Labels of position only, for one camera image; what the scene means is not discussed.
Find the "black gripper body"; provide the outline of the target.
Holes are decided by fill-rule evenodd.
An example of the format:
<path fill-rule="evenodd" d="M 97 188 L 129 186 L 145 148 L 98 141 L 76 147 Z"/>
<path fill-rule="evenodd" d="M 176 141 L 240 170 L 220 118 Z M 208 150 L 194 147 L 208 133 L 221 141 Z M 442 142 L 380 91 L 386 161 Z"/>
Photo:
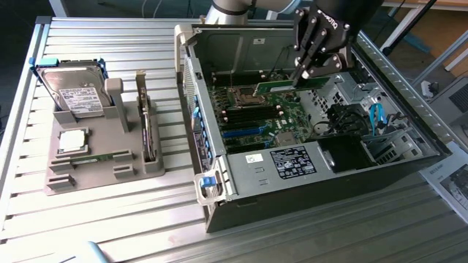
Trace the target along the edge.
<path fill-rule="evenodd" d="M 377 0 L 316 1 L 316 8 L 330 24 L 322 52 L 336 52 L 356 41 L 381 4 Z"/>

